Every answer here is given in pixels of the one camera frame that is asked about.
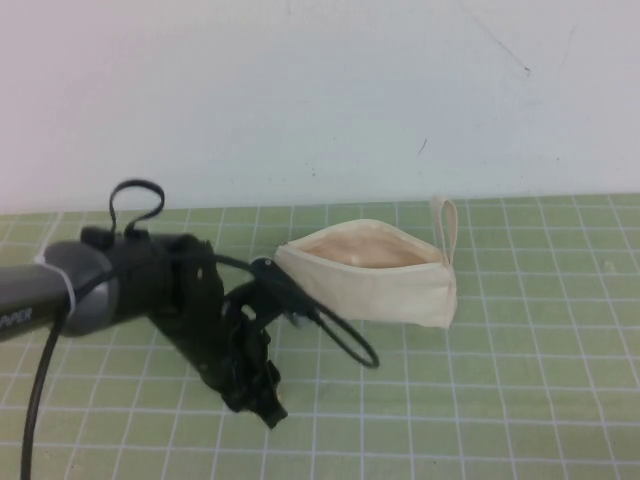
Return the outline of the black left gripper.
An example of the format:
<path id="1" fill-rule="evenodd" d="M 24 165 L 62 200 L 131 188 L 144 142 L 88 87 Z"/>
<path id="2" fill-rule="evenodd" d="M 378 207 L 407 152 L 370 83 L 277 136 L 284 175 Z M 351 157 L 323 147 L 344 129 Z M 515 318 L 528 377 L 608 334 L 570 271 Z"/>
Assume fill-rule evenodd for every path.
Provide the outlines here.
<path id="1" fill-rule="evenodd" d="M 256 413 L 274 429 L 288 412 L 268 357 L 273 301 L 266 289 L 253 280 L 227 294 L 210 242 L 190 234 L 162 240 L 172 256 L 172 307 L 152 322 L 234 413 Z"/>

